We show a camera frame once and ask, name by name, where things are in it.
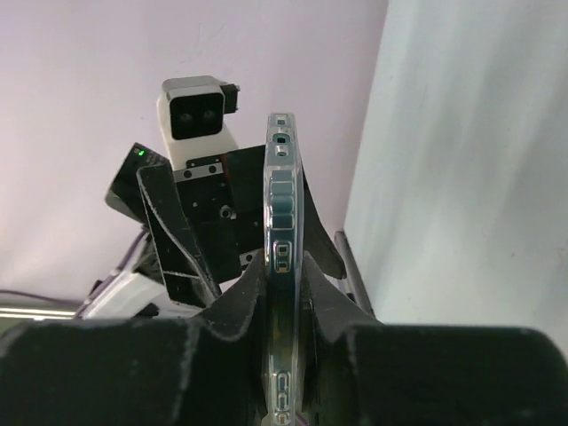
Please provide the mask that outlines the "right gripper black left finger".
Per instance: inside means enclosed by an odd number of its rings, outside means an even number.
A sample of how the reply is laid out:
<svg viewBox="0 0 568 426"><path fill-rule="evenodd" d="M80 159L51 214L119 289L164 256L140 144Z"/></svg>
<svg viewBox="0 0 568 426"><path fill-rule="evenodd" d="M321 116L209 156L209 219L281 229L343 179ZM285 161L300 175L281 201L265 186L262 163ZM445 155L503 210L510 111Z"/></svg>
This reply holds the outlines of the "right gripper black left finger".
<svg viewBox="0 0 568 426"><path fill-rule="evenodd" d="M1 338L4 425L258 425L264 259L185 319L24 322Z"/></svg>

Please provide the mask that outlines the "phone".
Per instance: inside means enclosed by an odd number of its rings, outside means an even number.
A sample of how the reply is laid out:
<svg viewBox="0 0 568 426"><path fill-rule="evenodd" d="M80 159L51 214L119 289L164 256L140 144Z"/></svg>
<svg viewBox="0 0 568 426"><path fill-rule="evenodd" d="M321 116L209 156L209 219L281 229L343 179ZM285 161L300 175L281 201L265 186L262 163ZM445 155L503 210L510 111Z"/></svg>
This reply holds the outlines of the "phone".
<svg viewBox="0 0 568 426"><path fill-rule="evenodd" d="M264 156L264 265L267 290L265 399L271 425L294 425L304 244L304 174L291 113L272 113Z"/></svg>

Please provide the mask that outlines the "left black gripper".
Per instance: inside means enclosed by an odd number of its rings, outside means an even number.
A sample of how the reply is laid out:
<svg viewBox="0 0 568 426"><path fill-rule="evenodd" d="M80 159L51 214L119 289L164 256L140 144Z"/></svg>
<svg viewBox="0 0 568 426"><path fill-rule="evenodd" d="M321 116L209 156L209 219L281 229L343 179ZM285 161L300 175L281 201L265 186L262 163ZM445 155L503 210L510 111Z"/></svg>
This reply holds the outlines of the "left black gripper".
<svg viewBox="0 0 568 426"><path fill-rule="evenodd" d="M221 296L217 283L239 277L264 246L263 173L263 146L191 159L173 173L165 163L137 171L162 281L172 301L213 304ZM323 273L346 278L345 263L320 221L307 181L304 249Z"/></svg>

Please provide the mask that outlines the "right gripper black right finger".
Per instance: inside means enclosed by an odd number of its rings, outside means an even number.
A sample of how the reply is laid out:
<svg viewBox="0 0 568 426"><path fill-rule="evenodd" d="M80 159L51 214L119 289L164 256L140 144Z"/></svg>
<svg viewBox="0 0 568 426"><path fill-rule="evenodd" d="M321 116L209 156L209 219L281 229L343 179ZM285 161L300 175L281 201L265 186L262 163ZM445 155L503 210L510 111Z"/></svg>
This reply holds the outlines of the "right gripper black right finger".
<svg viewBox="0 0 568 426"><path fill-rule="evenodd" d="M304 259L313 425L564 425L567 364L522 327L383 324Z"/></svg>

